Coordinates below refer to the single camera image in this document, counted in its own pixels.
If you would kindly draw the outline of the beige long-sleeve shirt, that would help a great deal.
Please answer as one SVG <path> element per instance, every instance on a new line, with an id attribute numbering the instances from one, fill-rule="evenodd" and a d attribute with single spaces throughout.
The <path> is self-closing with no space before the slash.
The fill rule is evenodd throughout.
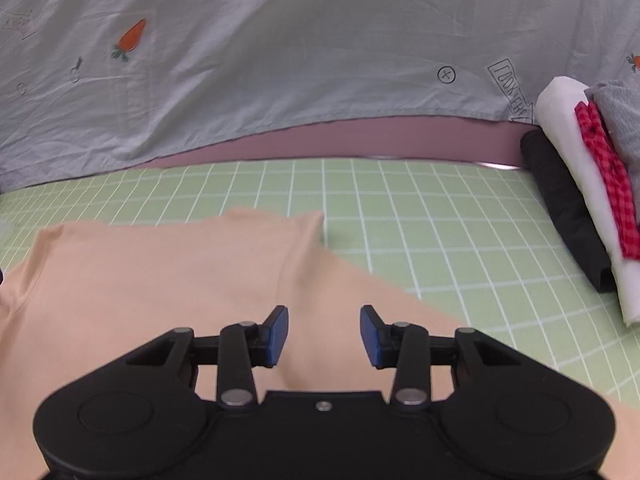
<path id="1" fill-rule="evenodd" d="M 634 479 L 639 414 L 324 248 L 318 212 L 62 223 L 1 287 L 6 479 Z M 430 335 L 431 403 L 392 405 L 370 304 Z M 218 340 L 288 309 L 257 405 L 217 403 Z"/>

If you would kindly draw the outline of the green grid cutting mat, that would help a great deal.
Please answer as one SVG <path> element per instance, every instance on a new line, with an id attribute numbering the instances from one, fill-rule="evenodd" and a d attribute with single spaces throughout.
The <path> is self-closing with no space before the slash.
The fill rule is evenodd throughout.
<path id="1" fill-rule="evenodd" d="M 532 177 L 498 166 L 373 159 L 217 162 L 113 172 L 1 197 L 1 264 L 65 221 L 183 223 L 234 206 L 320 210 L 327 248 L 432 307 L 614 398 L 639 401 L 639 332 L 596 292 Z"/>

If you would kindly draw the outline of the folded black garment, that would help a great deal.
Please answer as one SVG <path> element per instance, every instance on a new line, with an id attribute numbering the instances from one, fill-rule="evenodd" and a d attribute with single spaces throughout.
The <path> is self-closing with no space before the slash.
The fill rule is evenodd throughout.
<path id="1" fill-rule="evenodd" d="M 597 292 L 616 292 L 610 256 L 558 151 L 540 129 L 526 132 L 520 149 L 551 222 L 579 269 Z"/>

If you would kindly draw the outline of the grey carrot-print backdrop sheet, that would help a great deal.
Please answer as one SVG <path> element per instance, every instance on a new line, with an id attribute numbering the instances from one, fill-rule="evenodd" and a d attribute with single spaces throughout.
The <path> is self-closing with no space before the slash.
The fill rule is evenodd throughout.
<path id="1" fill-rule="evenodd" d="M 530 122 L 638 51 L 639 0 L 1 0 L 1 186 L 314 122 Z"/>

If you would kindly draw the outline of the folded red checked garment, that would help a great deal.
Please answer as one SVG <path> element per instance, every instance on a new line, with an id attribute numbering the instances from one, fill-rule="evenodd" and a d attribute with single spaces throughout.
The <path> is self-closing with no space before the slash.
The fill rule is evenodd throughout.
<path id="1" fill-rule="evenodd" d="M 639 228 L 636 223 L 634 194 L 632 194 L 627 169 L 604 128 L 596 103 L 579 102 L 574 112 L 582 142 L 596 163 L 603 180 L 622 256 L 626 259 L 638 260 Z"/>

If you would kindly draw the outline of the folded grey garment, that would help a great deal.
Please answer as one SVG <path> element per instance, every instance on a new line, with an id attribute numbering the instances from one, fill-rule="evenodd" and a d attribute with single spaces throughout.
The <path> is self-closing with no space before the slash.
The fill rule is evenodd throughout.
<path id="1" fill-rule="evenodd" d="M 626 166 L 634 203 L 639 209 L 639 89 L 613 80 L 588 88 L 586 96 L 600 110 L 616 152 Z"/>

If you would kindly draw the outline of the folded white garment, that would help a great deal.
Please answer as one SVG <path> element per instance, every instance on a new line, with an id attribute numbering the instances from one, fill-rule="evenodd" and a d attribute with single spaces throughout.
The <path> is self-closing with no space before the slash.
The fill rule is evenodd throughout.
<path id="1" fill-rule="evenodd" d="M 639 322 L 639 263 L 623 257 L 604 182 L 579 131 L 575 107 L 587 101 L 586 89 L 585 84 L 573 78 L 555 77 L 538 96 L 534 115 L 582 193 L 594 226 L 611 258 L 623 320 L 631 326 Z"/>

